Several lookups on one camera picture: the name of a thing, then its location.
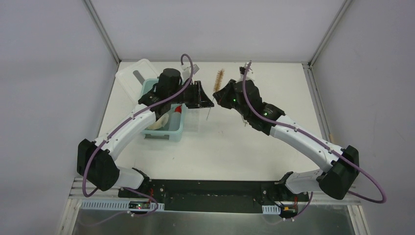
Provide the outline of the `tan test tube brush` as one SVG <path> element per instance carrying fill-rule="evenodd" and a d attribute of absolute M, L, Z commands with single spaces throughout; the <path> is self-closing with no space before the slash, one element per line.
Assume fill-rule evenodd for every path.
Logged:
<path fill-rule="evenodd" d="M 224 78 L 224 74 L 225 74 L 225 69 L 222 68 L 217 72 L 217 76 L 214 82 L 214 86 L 213 86 L 213 92 L 218 92 L 221 89 L 221 84 Z"/>

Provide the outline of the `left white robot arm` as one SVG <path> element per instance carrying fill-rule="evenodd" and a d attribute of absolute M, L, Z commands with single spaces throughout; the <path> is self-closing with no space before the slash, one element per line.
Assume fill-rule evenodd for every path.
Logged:
<path fill-rule="evenodd" d="M 193 81 L 197 68 L 167 68 L 158 81 L 138 100 L 138 104 L 116 127 L 93 141 L 82 140 L 77 150 L 76 171 L 97 189 L 130 188 L 137 198 L 149 193 L 145 174 L 137 169 L 117 166 L 115 161 L 137 134 L 153 124 L 171 124 L 171 107 L 211 108 L 213 102 L 203 91 L 200 81 Z"/>

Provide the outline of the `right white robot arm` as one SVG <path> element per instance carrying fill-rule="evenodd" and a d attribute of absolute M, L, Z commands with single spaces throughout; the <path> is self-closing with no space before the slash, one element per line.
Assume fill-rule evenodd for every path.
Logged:
<path fill-rule="evenodd" d="M 279 139 L 308 157 L 318 170 L 288 172 L 279 181 L 278 195 L 285 201 L 302 192 L 324 192 L 331 198 L 342 200 L 349 191 L 359 172 L 346 160 L 358 165 L 357 149 L 348 146 L 343 149 L 314 135 L 306 134 L 283 110 L 262 101 L 259 89 L 253 81 L 246 81 L 249 101 L 245 101 L 242 82 L 230 80 L 228 84 L 213 93 L 218 105 L 235 109 L 255 130 Z"/>

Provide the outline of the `teal storage bin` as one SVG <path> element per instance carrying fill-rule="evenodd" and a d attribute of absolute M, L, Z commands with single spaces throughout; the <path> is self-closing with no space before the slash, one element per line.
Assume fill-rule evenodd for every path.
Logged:
<path fill-rule="evenodd" d="M 158 139 L 179 142 L 184 129 L 184 118 L 187 108 L 184 105 L 172 104 L 164 127 L 156 130 L 144 129 L 141 134 L 145 139 Z"/>

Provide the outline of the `red cap wash bottle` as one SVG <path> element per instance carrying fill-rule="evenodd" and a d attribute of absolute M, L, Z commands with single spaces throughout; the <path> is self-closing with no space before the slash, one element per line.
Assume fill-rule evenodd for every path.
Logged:
<path fill-rule="evenodd" d="M 168 131 L 178 131 L 181 125 L 182 105 L 177 106 L 169 118 Z"/>

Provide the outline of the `beige sponge block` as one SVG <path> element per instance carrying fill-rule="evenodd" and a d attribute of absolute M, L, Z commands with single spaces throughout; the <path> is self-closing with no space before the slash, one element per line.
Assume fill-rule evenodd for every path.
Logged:
<path fill-rule="evenodd" d="M 161 129 L 161 128 L 163 128 L 163 127 L 166 126 L 166 124 L 168 123 L 168 121 L 169 121 L 169 114 L 168 113 L 165 113 L 156 122 L 154 122 L 152 124 L 151 129 L 152 130 Z"/>

